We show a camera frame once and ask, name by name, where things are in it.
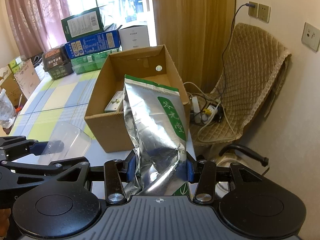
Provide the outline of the clear plastic case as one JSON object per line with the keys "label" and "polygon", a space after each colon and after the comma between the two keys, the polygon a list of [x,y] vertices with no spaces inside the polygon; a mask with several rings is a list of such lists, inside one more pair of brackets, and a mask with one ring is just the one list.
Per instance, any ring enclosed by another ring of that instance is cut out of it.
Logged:
{"label": "clear plastic case", "polygon": [[81,129],[67,122],[60,122],[55,126],[38,164],[48,165],[52,161],[83,157],[91,141]]}

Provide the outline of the slim white green medicine box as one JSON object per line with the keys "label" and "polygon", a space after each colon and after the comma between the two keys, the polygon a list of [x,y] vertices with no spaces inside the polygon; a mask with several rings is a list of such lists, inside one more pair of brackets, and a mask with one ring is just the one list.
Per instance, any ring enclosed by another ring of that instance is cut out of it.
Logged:
{"label": "slim white green medicine box", "polygon": [[110,102],[104,109],[105,113],[121,112],[123,110],[124,93],[122,90],[117,91]]}

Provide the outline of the silver green tea bag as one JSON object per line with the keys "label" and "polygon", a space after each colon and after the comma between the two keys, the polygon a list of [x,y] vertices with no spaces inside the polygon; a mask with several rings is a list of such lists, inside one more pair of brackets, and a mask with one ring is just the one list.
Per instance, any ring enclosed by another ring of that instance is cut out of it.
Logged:
{"label": "silver green tea bag", "polygon": [[187,120],[178,89],[126,75],[123,105],[136,155],[126,195],[188,195]]}

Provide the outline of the white power strip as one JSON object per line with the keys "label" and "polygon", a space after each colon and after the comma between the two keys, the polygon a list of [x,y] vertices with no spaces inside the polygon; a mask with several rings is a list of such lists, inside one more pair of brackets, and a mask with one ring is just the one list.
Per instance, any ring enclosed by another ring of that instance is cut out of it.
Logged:
{"label": "white power strip", "polygon": [[208,102],[205,98],[205,104],[201,107],[200,96],[191,96],[191,121],[198,125],[206,125],[211,122],[220,123],[224,117],[223,107],[217,103]]}

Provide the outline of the checked tablecloth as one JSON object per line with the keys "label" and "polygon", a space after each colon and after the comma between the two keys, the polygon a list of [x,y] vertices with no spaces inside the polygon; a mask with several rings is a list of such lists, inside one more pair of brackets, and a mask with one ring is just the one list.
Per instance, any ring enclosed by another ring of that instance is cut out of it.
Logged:
{"label": "checked tablecloth", "polygon": [[92,139],[83,156],[91,164],[87,179],[104,182],[104,163],[114,159],[124,160],[129,154],[135,153],[133,149],[105,152],[85,122],[87,106],[100,71],[72,74],[60,81],[43,81],[38,93],[22,110],[12,132],[37,141],[49,141],[55,126],[60,122],[81,129]]}

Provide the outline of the brown white hanger box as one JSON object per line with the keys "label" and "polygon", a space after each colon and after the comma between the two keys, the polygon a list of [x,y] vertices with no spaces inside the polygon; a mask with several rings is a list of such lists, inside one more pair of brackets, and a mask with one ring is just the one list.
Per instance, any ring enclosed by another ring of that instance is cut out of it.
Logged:
{"label": "brown white hanger box", "polygon": [[12,73],[6,78],[1,77],[1,88],[6,90],[6,94],[14,107],[23,107],[25,105],[27,99]]}

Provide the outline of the pink white paper envelope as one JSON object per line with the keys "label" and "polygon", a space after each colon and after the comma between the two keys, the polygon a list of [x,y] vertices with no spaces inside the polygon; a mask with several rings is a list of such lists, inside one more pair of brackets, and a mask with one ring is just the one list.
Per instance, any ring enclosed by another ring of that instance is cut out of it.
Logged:
{"label": "pink white paper envelope", "polygon": [[30,98],[41,82],[31,60],[25,61],[14,77],[26,99]]}

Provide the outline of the green tissue packs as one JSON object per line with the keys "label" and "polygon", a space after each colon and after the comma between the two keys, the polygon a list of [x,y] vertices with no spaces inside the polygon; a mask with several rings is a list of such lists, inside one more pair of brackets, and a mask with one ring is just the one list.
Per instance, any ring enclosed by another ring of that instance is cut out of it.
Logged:
{"label": "green tissue packs", "polygon": [[9,64],[9,68],[13,74],[16,74],[20,71],[20,69],[23,67],[26,59],[24,57],[16,57],[14,58]]}

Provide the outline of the quilted beige chair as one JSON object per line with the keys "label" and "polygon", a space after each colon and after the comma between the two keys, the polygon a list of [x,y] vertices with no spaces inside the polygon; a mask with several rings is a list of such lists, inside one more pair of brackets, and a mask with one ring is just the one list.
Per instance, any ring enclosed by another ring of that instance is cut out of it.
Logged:
{"label": "quilted beige chair", "polygon": [[224,117],[220,123],[190,125],[196,155],[216,157],[229,143],[239,142],[263,105],[268,115],[286,78],[291,52],[273,35],[238,23],[227,51],[225,73],[206,94],[208,102],[221,100]]}

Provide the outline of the green wrapped carton pack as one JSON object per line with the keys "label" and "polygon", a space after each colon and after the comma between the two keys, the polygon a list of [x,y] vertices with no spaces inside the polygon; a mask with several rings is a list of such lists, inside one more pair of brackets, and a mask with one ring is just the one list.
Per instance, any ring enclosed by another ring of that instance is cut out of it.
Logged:
{"label": "green wrapped carton pack", "polygon": [[120,52],[121,48],[110,49],[71,59],[72,70],[77,74],[84,74],[95,70],[100,70],[104,65],[108,55]]}

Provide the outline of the brown cardboard box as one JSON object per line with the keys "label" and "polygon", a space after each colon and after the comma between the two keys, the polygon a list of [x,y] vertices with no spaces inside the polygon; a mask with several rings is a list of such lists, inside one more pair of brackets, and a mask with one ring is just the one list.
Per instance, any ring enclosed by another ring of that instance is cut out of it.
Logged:
{"label": "brown cardboard box", "polygon": [[190,100],[165,45],[108,55],[85,114],[107,153],[173,148],[188,138]]}

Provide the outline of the blue milk carton box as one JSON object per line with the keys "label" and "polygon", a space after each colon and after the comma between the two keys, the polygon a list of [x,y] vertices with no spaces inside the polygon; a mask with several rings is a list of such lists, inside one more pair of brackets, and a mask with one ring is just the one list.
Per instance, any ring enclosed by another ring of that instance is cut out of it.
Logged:
{"label": "blue milk carton box", "polygon": [[119,30],[113,29],[67,42],[65,50],[68,57],[74,59],[105,50],[117,49],[120,45]]}

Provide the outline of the white tall box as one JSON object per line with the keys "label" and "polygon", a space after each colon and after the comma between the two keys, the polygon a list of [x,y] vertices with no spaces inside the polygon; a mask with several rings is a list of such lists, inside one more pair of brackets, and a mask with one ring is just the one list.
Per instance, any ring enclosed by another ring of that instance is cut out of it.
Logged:
{"label": "white tall box", "polygon": [[119,29],[120,42],[123,50],[145,48],[150,46],[147,25],[131,25]]}

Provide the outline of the pink curtain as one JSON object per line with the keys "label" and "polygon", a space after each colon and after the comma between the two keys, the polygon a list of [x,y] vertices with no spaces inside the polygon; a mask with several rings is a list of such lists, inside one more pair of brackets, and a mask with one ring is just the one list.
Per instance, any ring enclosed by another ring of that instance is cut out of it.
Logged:
{"label": "pink curtain", "polygon": [[61,20],[70,15],[67,0],[5,0],[21,55],[31,57],[66,43]]}

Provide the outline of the dark green top carton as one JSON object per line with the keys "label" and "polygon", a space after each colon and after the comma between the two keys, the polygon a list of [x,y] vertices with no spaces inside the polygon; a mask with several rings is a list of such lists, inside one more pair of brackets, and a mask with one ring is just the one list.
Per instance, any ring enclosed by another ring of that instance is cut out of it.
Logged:
{"label": "dark green top carton", "polygon": [[64,18],[61,24],[67,42],[104,31],[99,7]]}

